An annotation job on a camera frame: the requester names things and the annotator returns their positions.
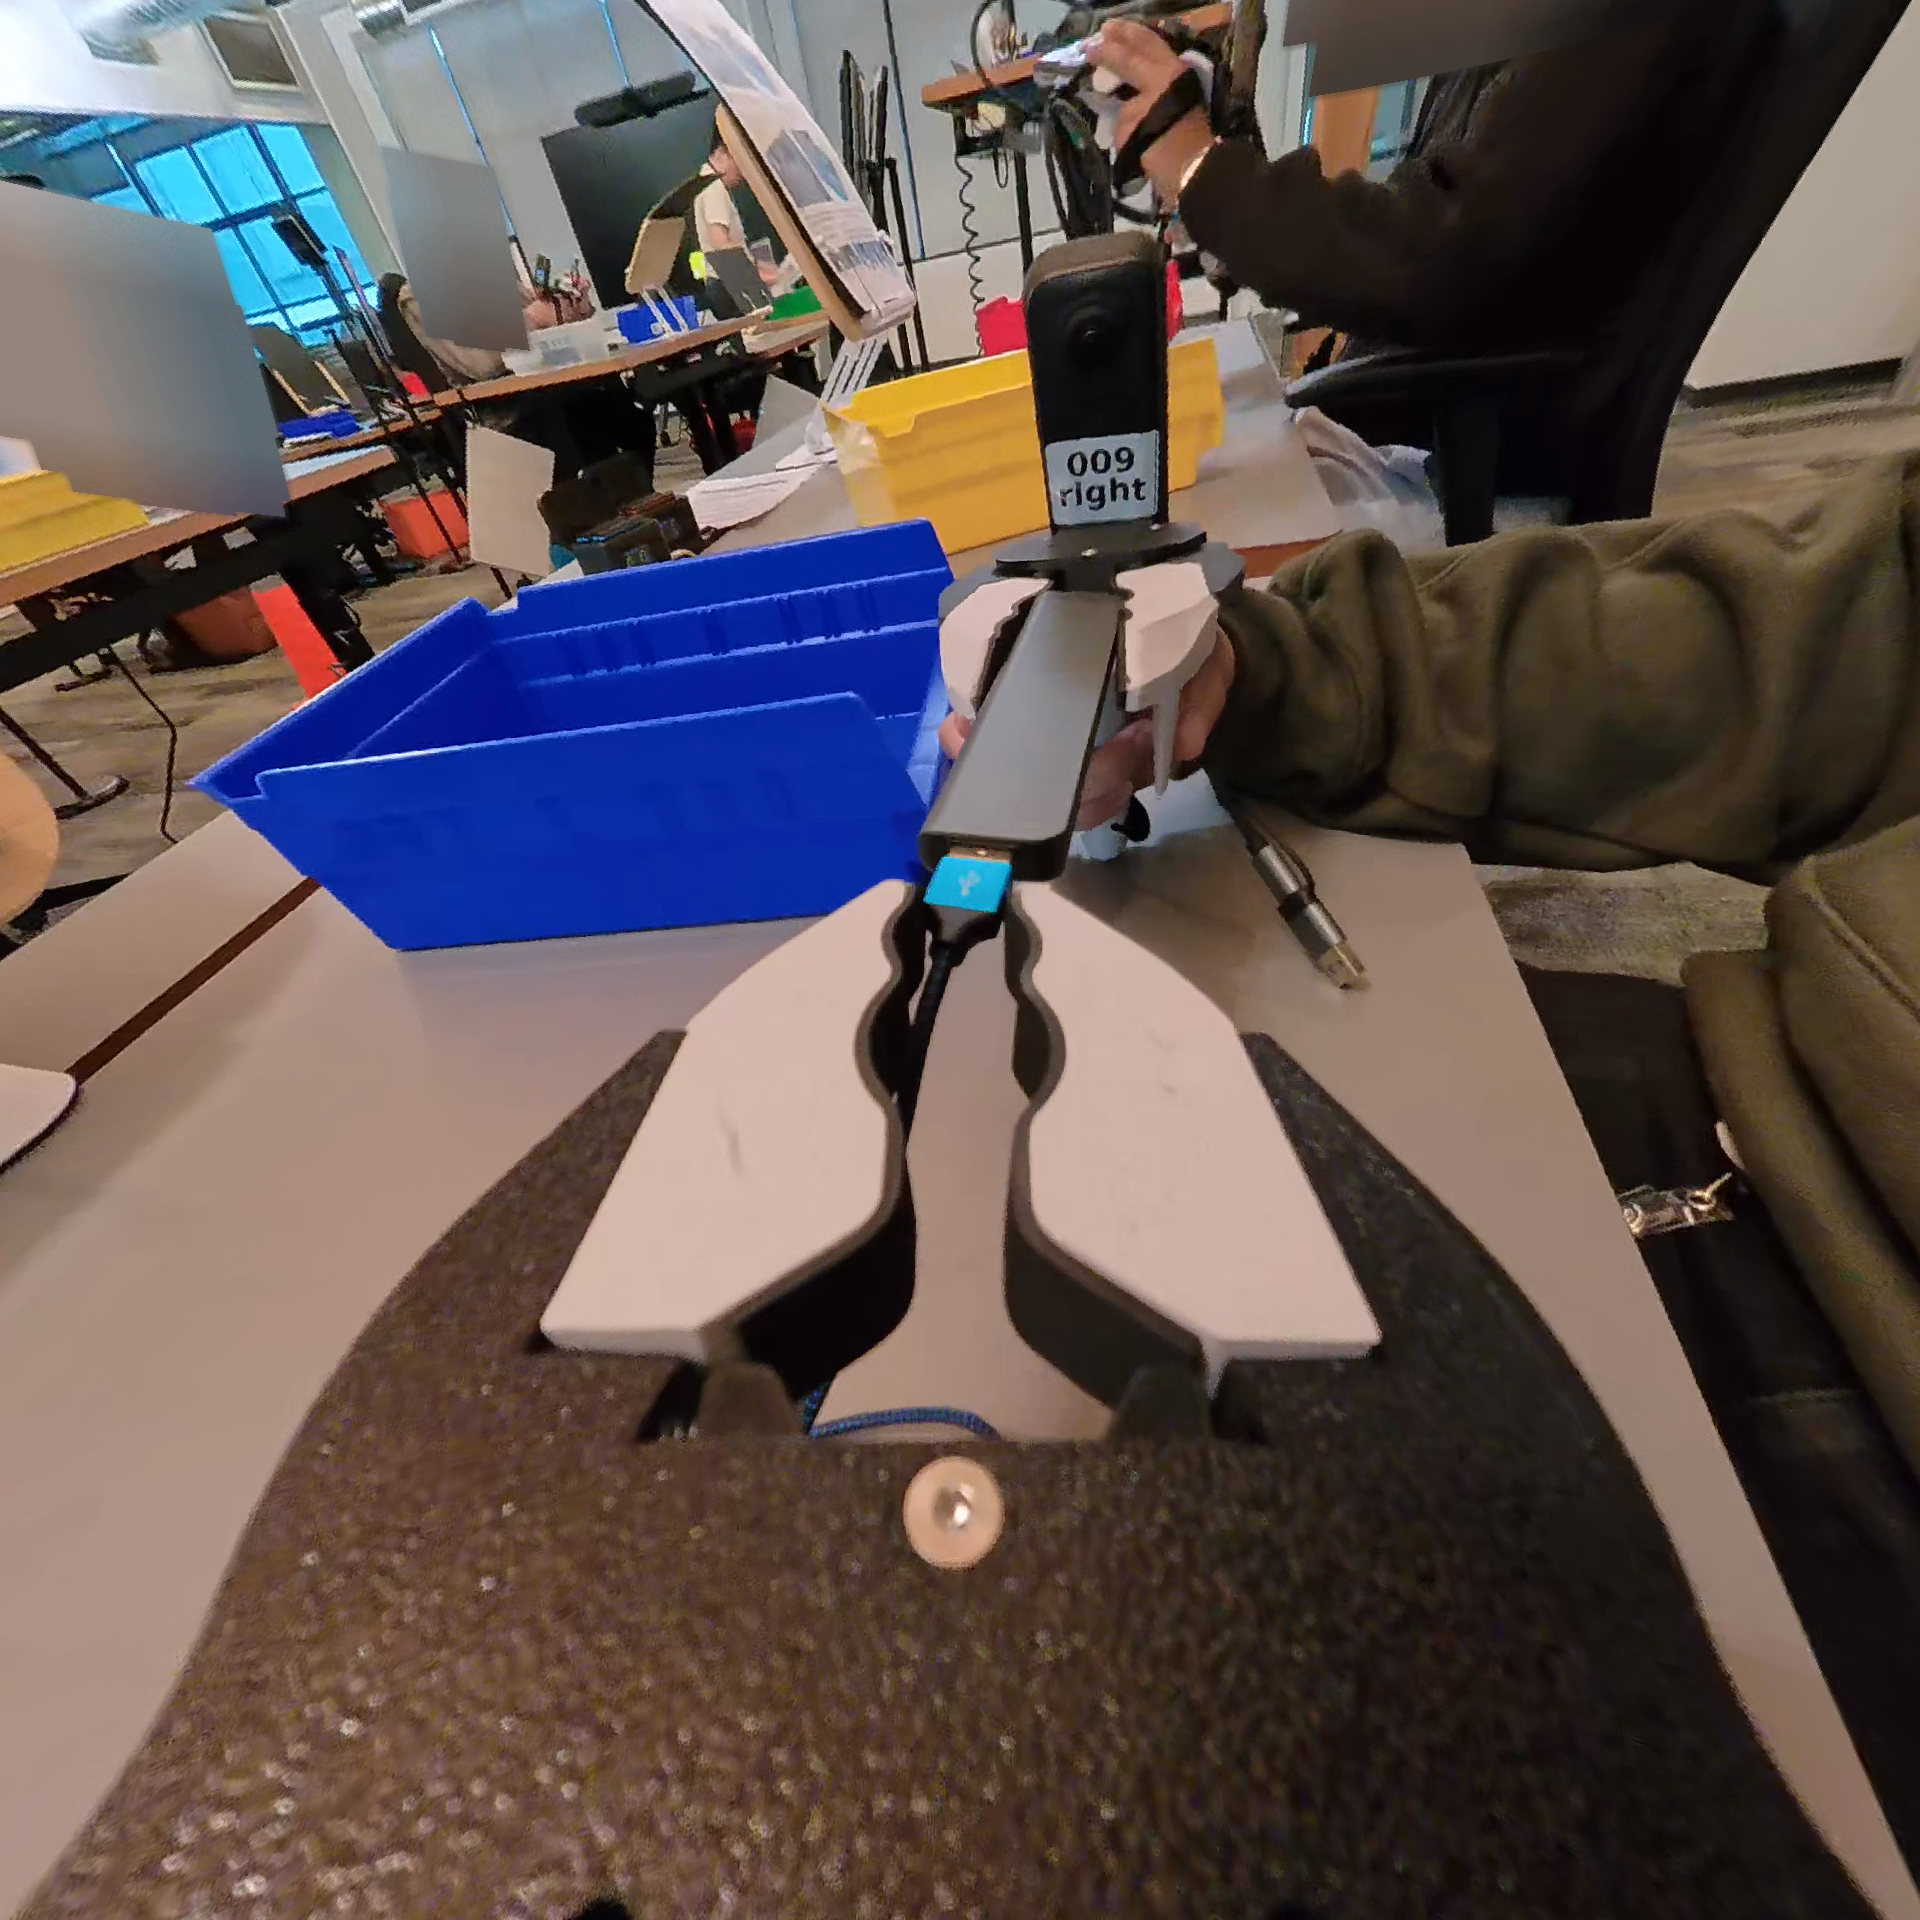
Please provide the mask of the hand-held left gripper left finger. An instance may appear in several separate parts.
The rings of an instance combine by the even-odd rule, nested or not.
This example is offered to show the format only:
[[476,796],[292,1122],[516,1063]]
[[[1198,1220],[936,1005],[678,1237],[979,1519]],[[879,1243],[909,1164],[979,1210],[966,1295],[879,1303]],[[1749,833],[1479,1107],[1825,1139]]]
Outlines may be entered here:
[[883,879],[719,990],[678,1036],[543,1340],[780,1379],[875,1350],[913,1292],[891,1074],[918,982],[918,898]]

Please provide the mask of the black USB hub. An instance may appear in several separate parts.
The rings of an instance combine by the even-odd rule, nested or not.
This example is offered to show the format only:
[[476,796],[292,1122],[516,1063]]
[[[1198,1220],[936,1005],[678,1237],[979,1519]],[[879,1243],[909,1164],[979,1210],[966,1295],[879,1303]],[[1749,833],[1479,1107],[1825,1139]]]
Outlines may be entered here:
[[1014,879],[1055,879],[1109,702],[1125,601],[1117,591],[1041,589],[980,705],[918,834],[945,855],[1006,858]]

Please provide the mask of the black braided cable blue plug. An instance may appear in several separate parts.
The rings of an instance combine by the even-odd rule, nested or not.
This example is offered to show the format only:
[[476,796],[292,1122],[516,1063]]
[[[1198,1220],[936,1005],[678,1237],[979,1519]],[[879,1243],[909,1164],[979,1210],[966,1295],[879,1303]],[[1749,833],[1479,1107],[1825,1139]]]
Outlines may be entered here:
[[[990,851],[951,851],[931,871],[918,907],[927,922],[925,966],[904,1029],[901,1068],[895,1074],[895,1115],[908,1142],[918,1115],[920,1086],[933,1031],[940,1022],[953,971],[980,945],[998,937],[1006,898],[1013,886],[1013,865]],[[908,1428],[936,1428],[982,1441],[998,1441],[998,1431],[966,1409],[875,1409],[840,1420],[821,1422],[828,1387],[816,1387],[801,1402],[801,1428],[811,1438],[846,1443]]]

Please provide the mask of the blue plastic bin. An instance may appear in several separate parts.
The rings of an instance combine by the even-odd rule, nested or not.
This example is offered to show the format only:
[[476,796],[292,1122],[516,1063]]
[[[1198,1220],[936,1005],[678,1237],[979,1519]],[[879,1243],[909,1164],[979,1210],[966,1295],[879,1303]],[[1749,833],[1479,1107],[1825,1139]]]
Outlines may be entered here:
[[464,599],[196,788],[398,951],[791,922],[924,877],[924,519]]

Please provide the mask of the person's right forearm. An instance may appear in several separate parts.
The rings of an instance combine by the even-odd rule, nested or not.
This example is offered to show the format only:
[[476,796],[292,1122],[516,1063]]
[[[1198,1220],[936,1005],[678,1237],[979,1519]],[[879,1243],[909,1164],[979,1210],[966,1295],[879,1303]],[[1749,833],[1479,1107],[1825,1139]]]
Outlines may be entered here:
[[1916,453],[1781,522],[1345,533],[1221,627],[1201,766],[1311,825],[1776,879],[1918,809]]

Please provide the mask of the wooden-top long desk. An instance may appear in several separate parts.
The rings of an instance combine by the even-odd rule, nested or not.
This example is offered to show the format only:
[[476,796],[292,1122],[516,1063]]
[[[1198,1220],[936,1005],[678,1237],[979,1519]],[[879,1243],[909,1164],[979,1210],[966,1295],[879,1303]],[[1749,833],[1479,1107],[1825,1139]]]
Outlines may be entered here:
[[729,465],[737,453],[729,399],[791,353],[811,347],[830,331],[825,313],[797,319],[712,323],[623,343],[598,359],[529,374],[501,374],[433,390],[444,414],[462,414],[468,425],[527,430],[532,444],[558,453],[577,453],[569,430],[593,421],[588,451],[607,435],[603,417],[622,405],[689,417],[689,441],[703,471]]
[[302,613],[324,638],[341,668],[372,659],[357,617],[332,587],[328,564],[357,543],[353,511],[369,485],[384,485],[398,461],[384,445],[337,451],[289,468],[289,493],[271,514],[221,517],[182,511],[148,522],[135,531],[79,543],[44,559],[6,566],[4,607],[75,591],[105,573],[136,563],[159,563],[189,548],[189,569],[159,566],[151,580],[135,583],[103,605],[32,623],[3,645],[3,691],[11,693],[60,668],[99,657],[121,641],[155,631],[166,617],[268,583],[295,589]]

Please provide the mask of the person's right hand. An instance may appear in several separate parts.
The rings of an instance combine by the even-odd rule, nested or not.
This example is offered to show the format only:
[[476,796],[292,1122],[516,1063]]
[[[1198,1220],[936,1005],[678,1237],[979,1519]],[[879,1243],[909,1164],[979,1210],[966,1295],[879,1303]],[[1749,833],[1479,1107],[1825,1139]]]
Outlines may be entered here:
[[1231,645],[1213,623],[1212,651],[1180,689],[1180,705],[1121,723],[1095,746],[1078,793],[1077,830],[1112,825],[1140,793],[1165,793],[1190,773],[1221,718],[1233,678]]

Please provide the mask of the yellow plastic bin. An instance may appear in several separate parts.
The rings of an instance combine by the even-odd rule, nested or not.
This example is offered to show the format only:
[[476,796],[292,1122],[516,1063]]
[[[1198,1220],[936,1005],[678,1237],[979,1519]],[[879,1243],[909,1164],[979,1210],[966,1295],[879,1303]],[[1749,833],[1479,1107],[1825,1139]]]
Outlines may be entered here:
[[148,524],[145,510],[135,500],[75,492],[56,471],[3,475],[3,571],[140,533]]
[[[1167,500],[1221,444],[1223,405],[1213,345],[1171,343]],[[864,390],[828,430],[862,525],[925,522],[948,555],[1049,529],[1028,353]]]

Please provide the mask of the white plastic bag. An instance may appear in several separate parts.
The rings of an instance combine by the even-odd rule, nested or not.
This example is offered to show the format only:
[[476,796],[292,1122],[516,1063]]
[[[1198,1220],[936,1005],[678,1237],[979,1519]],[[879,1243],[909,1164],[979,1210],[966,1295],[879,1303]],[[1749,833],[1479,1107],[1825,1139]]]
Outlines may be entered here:
[[1427,447],[1376,445],[1317,407],[1295,410],[1291,421],[1344,531],[1381,533],[1404,548],[1447,543]]

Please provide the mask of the white paper sheets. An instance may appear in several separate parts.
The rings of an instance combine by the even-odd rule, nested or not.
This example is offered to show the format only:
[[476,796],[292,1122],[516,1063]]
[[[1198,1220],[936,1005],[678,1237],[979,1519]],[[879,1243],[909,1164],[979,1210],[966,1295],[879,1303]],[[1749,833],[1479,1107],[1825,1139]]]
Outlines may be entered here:
[[705,475],[687,489],[687,505],[703,533],[721,535],[777,510],[823,468],[835,468],[832,451],[801,444],[771,466],[737,461]]

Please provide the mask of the black charger box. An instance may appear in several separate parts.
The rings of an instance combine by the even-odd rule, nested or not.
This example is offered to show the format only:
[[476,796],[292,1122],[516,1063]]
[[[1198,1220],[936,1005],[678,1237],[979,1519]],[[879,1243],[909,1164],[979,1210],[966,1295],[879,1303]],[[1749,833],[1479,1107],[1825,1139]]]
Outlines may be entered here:
[[651,461],[620,451],[536,498],[551,546],[585,575],[700,557],[710,537],[692,505],[657,492]]

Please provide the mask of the black monitor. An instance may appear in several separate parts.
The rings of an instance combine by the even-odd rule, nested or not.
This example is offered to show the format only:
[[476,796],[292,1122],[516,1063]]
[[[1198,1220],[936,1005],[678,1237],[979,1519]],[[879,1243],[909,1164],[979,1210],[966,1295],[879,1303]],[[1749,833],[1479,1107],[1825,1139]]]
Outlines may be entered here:
[[643,221],[703,169],[712,135],[716,101],[709,92],[613,126],[541,135],[545,169],[598,306],[629,301],[627,270]]

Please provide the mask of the person's green jacket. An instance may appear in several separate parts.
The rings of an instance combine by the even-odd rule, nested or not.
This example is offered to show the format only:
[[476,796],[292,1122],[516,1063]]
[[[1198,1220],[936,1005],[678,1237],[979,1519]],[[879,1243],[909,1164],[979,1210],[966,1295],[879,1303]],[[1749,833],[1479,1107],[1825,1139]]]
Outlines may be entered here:
[[1716,1118],[1856,1370],[1916,1379],[1918,821],[1801,861],[1765,923],[1683,971]]

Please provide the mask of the orange traffic cone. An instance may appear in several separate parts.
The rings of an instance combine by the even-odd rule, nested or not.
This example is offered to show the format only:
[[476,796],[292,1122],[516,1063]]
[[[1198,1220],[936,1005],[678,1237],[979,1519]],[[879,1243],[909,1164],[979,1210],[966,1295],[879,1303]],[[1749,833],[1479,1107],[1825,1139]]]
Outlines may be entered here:
[[320,698],[348,671],[287,583],[256,583],[251,596],[305,699]]

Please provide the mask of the black office chair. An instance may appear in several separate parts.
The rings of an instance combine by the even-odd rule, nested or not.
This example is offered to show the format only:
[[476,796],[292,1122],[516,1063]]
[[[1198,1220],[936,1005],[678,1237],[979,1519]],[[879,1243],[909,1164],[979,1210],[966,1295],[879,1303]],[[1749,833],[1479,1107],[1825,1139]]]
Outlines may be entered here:
[[1572,524],[1644,517],[1701,345],[1905,14],[1761,5],[1733,77],[1710,83],[1701,147],[1651,186],[1647,221],[1588,310],[1519,319],[1501,300],[1432,353],[1309,366],[1286,403],[1357,435],[1408,427],[1436,460],[1449,543],[1486,539],[1501,493],[1558,500]]

